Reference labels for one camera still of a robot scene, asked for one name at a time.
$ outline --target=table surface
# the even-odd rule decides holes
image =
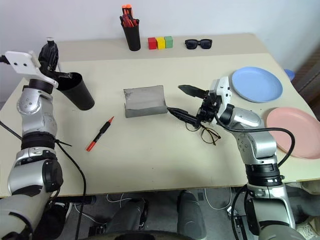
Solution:
[[[212,80],[229,76],[245,66],[256,66],[276,75],[282,96],[267,103],[253,103],[233,92],[231,104],[252,110],[266,119],[276,107],[295,107],[312,116],[311,109],[296,92],[287,75],[263,44],[252,34],[202,36],[211,38],[212,48],[187,50],[184,40],[174,37],[173,48],[148,50],[141,39],[141,50],[129,51],[125,39],[61,42],[58,44],[63,72],[81,73],[95,105],[77,109],[62,93],[53,92],[53,113],[58,125],[57,138],[72,144],[65,149],[82,168],[88,194],[240,186],[247,182],[245,166],[234,137],[220,126],[216,146],[201,140],[200,131],[190,132],[172,115],[159,114],[125,118],[123,89],[164,86],[166,104],[195,115],[202,100],[184,94],[178,85],[208,89]],[[23,79],[2,110],[0,120],[17,133],[22,132],[16,110]],[[111,127],[91,152],[85,149],[101,126],[114,116]],[[0,128],[0,196],[8,196],[7,179],[20,141]],[[64,183],[60,195],[81,195],[81,175],[56,147]],[[277,150],[278,160],[285,153]],[[320,160],[290,157],[281,166],[285,181],[320,178]]]

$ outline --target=yellow block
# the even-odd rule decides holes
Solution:
[[[158,47],[158,49],[165,49],[166,48],[166,41],[163,36],[156,37],[155,39],[156,39],[156,46]]]

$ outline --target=black pen holder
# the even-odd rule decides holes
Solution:
[[[58,81],[58,90],[63,93],[80,110],[89,110],[95,105],[86,84],[77,72],[72,72],[72,78]]]
[[[139,34],[139,24],[134,27],[122,26],[128,47],[131,51],[138,51],[141,48],[140,45],[140,34]]]

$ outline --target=blue object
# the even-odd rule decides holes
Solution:
[[[271,72],[259,67],[247,66],[232,75],[234,90],[244,99],[254,103],[266,103],[278,99],[283,87]]]
[[[289,69],[284,69],[285,73],[288,75],[290,82],[295,78],[296,74],[294,71],[291,71]]]

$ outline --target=marker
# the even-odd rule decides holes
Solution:
[[[86,148],[86,151],[90,152],[91,149],[94,147],[94,145],[97,143],[99,138],[107,131],[107,129],[110,127],[112,120],[114,119],[114,116],[110,118],[100,129],[98,135],[93,139],[93,141],[90,143],[90,145]]]

